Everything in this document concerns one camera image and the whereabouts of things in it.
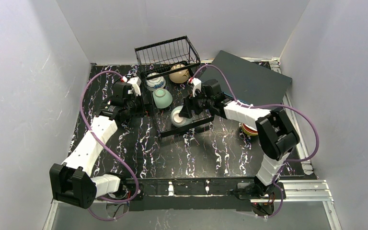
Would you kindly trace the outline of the black wire dish rack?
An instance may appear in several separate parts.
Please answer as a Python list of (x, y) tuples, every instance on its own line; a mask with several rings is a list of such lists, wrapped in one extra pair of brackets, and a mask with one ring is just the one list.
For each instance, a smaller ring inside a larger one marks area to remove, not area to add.
[(153, 105), (153, 120), (160, 138), (180, 134), (213, 121), (214, 117), (209, 111), (193, 115), (192, 123), (184, 127), (175, 127), (171, 121), (173, 109), (183, 104), (184, 98), (192, 93), (192, 87), (186, 82), (172, 82), (169, 75), (187, 70), (192, 77), (201, 65), (199, 54), (187, 36), (137, 47), (135, 54), (140, 77), (144, 81), (162, 77), (166, 82), (164, 88), (172, 95), (172, 103), (167, 108), (159, 109)]

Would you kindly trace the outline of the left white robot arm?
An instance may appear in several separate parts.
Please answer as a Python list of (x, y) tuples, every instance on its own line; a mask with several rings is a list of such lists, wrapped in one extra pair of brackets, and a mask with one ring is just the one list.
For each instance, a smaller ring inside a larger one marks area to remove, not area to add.
[(87, 132), (74, 151), (61, 164), (55, 163), (49, 170), (55, 200), (88, 209), (95, 199), (123, 191), (123, 176), (109, 172), (92, 177), (92, 169), (101, 152), (110, 150), (106, 143), (117, 132), (118, 123), (149, 115), (147, 95), (139, 78), (123, 79), (114, 83), (111, 95), (93, 108), (91, 121), (81, 110)]

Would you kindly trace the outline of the orange bowl white inside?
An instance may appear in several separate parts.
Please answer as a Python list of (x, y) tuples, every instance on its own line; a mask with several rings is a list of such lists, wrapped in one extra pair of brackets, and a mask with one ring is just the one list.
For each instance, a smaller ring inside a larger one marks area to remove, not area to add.
[(242, 129), (242, 131), (247, 131), (250, 133), (258, 133), (256, 130), (252, 129), (250, 126), (244, 124), (244, 123), (240, 123), (240, 128)]

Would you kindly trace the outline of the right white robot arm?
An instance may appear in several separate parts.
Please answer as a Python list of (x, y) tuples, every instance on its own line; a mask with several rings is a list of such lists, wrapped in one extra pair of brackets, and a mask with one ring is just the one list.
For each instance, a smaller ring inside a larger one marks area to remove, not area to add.
[(202, 82), (191, 78), (192, 93), (185, 97), (183, 105), (171, 114), (176, 127), (184, 127), (192, 121), (193, 115), (209, 111), (212, 116), (237, 121), (248, 126), (257, 134), (264, 156), (254, 177), (254, 184), (248, 188), (253, 196), (272, 193), (278, 174), (289, 154), (300, 142), (286, 111), (279, 105), (268, 109), (254, 108), (226, 95), (217, 80)]

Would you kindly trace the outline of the green lined ceramic bowl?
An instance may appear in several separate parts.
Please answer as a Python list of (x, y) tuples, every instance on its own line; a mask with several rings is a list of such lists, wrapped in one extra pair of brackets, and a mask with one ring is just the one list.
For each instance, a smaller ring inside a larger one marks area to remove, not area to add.
[(173, 126), (175, 127), (183, 127), (186, 125), (189, 125), (193, 122), (192, 118), (186, 118), (186, 117), (181, 117), (179, 115), (179, 113), (181, 112), (183, 106), (180, 105), (176, 108), (174, 108), (170, 114), (170, 121), (172, 123)]

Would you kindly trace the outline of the yellow plastic bowl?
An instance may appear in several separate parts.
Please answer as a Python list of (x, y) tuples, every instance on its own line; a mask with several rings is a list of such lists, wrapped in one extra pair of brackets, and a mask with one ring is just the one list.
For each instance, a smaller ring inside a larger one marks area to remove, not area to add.
[(258, 136), (258, 133), (250, 133), (250, 132), (247, 132), (247, 131), (242, 131), (244, 134), (246, 134), (247, 136), (251, 136), (251, 137), (255, 137), (255, 136)]

